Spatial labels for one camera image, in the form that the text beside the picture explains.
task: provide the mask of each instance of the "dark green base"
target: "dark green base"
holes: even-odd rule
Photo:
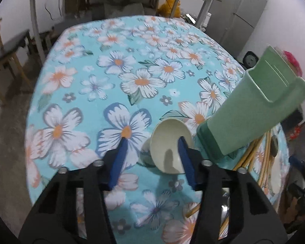
[[[202,147],[204,148],[205,152],[207,153],[210,160],[214,162],[219,162],[222,160],[225,155],[222,154],[217,141],[215,140],[212,132],[208,127],[207,121],[202,123],[198,126],[196,134],[201,142]]]

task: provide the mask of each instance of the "chair seat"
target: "chair seat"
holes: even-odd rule
[[[19,47],[25,46],[25,38],[29,32],[29,29],[15,35],[11,40],[3,45],[3,49],[0,49],[0,61],[8,55],[14,53]]]

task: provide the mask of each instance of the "silver bolt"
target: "silver bolt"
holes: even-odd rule
[[[65,173],[67,173],[68,171],[69,171],[69,170],[68,170],[67,167],[62,167],[62,168],[59,169],[58,172],[59,172],[60,174],[65,174]]]
[[[102,160],[96,160],[96,161],[93,162],[93,165],[94,165],[95,167],[102,167],[102,166],[104,165],[104,161],[102,161]]]
[[[210,161],[210,160],[203,160],[203,161],[201,162],[201,164],[202,164],[203,166],[210,167],[210,166],[212,166],[212,161]]]
[[[237,171],[238,171],[239,173],[241,173],[241,174],[246,174],[246,173],[247,173],[247,170],[246,170],[244,167],[238,168]]]

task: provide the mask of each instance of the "tablecloth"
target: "tablecloth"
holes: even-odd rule
[[[129,149],[122,173],[113,191],[105,192],[117,242],[189,243],[197,213],[184,214],[200,202],[201,192],[190,188],[185,175],[163,174],[154,166],[149,137],[161,120],[180,119],[207,158],[196,129],[243,74],[214,40],[175,19],[131,16],[65,30],[47,56],[28,113],[25,152],[32,203],[60,167],[84,168],[125,137]],[[288,149],[280,125],[272,132],[279,139],[284,180]],[[264,144],[255,154],[255,179]],[[219,166],[231,169],[245,150]],[[275,203],[280,193],[272,192],[270,179],[263,190]],[[80,189],[77,212],[79,234],[85,237]]]

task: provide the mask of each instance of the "gray refrigerator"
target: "gray refrigerator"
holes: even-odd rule
[[[213,3],[206,34],[237,57],[251,36],[268,0],[222,0]]]

